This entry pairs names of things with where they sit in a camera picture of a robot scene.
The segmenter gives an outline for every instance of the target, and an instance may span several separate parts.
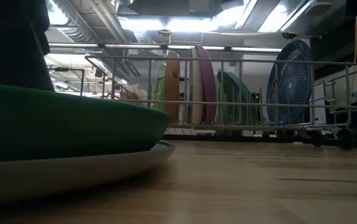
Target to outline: wooden floor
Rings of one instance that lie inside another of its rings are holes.
[[[4,208],[0,223],[357,223],[357,150],[174,143],[152,172]]]

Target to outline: ceiling light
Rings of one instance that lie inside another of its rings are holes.
[[[49,47],[97,48],[98,44],[49,43]]]
[[[64,84],[64,83],[55,83],[56,86],[60,87],[60,88],[64,88],[64,89],[67,89],[68,88],[68,85],[67,84]]]
[[[106,44],[105,47],[119,49],[160,49],[160,45],[152,44]]]
[[[236,6],[226,9],[211,20],[210,30],[217,30],[219,27],[232,26],[239,21],[244,14],[245,6]]]
[[[85,59],[84,55],[77,54],[48,54],[46,58],[63,67],[92,67],[92,64]]]
[[[167,48],[170,50],[190,50],[195,47],[194,45],[168,45]]]
[[[173,32],[209,31],[210,18],[206,19],[172,19],[166,29]]]
[[[217,47],[217,46],[204,46],[205,50],[224,50],[224,47]]]
[[[129,19],[126,17],[118,17],[123,29],[133,32],[143,32],[146,30],[162,30],[164,25],[160,19]]]
[[[262,48],[262,47],[232,47],[232,51],[239,52],[266,52],[266,53],[279,53],[282,49],[275,48]]]
[[[80,96],[80,92],[74,92],[74,91],[56,91],[56,93],[62,93],[62,94],[69,94],[69,95],[75,95],[75,96]],[[87,97],[102,97],[102,93],[95,93],[95,92],[83,92],[83,96]]]
[[[245,24],[245,22],[251,15],[256,3],[257,3],[257,0],[244,0],[244,6],[246,6],[246,9],[243,12],[243,15],[241,16],[241,18],[237,21],[237,23],[235,25],[235,29],[242,28],[242,26]]]
[[[69,18],[58,8],[58,6],[52,1],[48,0],[49,6],[48,13],[49,13],[49,20],[50,24],[52,25],[65,25],[68,23]]]
[[[279,30],[289,19],[287,8],[283,5],[277,5],[270,13],[259,32],[275,32]]]
[[[286,30],[290,25],[292,25],[295,20],[303,14],[303,12],[314,2],[314,0],[309,0],[308,3],[306,3],[296,14],[289,19],[289,21],[282,27],[280,28],[281,31]]]

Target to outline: ceiling duct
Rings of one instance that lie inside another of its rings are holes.
[[[74,41],[74,43],[83,43],[83,44],[91,44],[91,43],[100,43],[101,39],[93,32],[93,30],[88,26],[88,24],[83,20],[83,18],[79,15],[76,9],[67,1],[67,0],[47,0],[47,9],[53,10],[53,5],[55,5],[62,11],[64,14],[69,17],[68,23],[64,24],[65,27],[58,28],[58,30],[67,36],[69,39]],[[90,55],[100,55],[100,50],[87,50],[87,53]],[[121,50],[108,50],[107,53],[103,53],[103,55],[121,55]],[[112,64],[107,60],[103,60],[103,63],[110,72],[112,71]],[[129,71],[125,68],[121,62],[117,63],[116,66],[116,74],[121,78],[128,78]]]

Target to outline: stacked plates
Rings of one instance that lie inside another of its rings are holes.
[[[0,85],[0,202],[149,169],[174,149],[156,144],[169,121],[140,106]]]

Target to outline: blue patterned plate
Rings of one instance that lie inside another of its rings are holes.
[[[308,45],[301,40],[294,40],[282,49],[277,60],[312,61]],[[278,64],[278,103],[306,105],[310,99],[310,82],[313,68],[311,65],[299,63]],[[272,67],[267,85],[267,103],[274,103],[275,66]],[[278,125],[299,122],[305,108],[278,108]],[[270,121],[274,120],[274,109],[267,107]]]

